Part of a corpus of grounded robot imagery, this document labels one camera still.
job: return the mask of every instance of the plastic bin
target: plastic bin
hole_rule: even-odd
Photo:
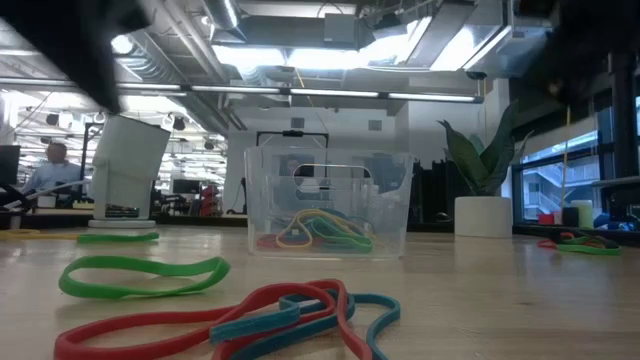
[[[405,153],[245,151],[249,249],[294,257],[404,253],[414,158]]]

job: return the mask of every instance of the snake plant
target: snake plant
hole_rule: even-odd
[[[531,133],[516,150],[512,130],[517,114],[518,102],[515,101],[502,113],[496,135],[486,149],[477,136],[467,139],[446,120],[438,121],[446,130],[448,149],[444,149],[445,155],[456,164],[474,195],[495,196],[507,177],[509,165],[522,156]]]

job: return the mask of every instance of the white planter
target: white planter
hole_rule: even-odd
[[[511,199],[499,196],[456,198],[454,224],[458,236],[511,237]]]

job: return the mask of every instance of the table surface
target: table surface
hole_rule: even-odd
[[[414,233],[408,235],[407,255],[399,260],[274,259],[249,255],[242,228],[160,227],[159,232],[156,245],[0,242],[2,358],[52,359],[59,333],[91,321],[138,312],[210,309],[238,303],[269,283],[320,278],[341,279],[350,292],[381,293],[400,301],[402,318],[378,339],[394,360],[626,360],[640,353],[638,249],[604,257],[539,249],[535,238]],[[232,270],[202,294],[172,298],[90,300],[58,289],[58,277],[71,261],[107,254],[172,263],[220,255]],[[156,289],[189,281],[105,270],[79,270],[74,277]],[[358,307],[352,320],[356,331],[362,336],[382,311]],[[203,325],[132,329],[90,343],[133,345]],[[209,359],[211,353],[211,345],[204,343],[170,359]],[[267,358],[355,357],[332,331]]]

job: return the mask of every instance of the potted plant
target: potted plant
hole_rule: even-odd
[[[509,165],[520,159],[529,133],[518,150],[511,132],[518,114],[518,102],[511,103],[502,114],[498,130],[485,149],[477,136],[467,139],[446,121],[439,121],[446,129],[445,155],[452,160],[466,180],[472,196],[455,201],[455,233],[462,236],[504,238],[511,236],[511,199],[499,196],[498,191],[507,177]]]

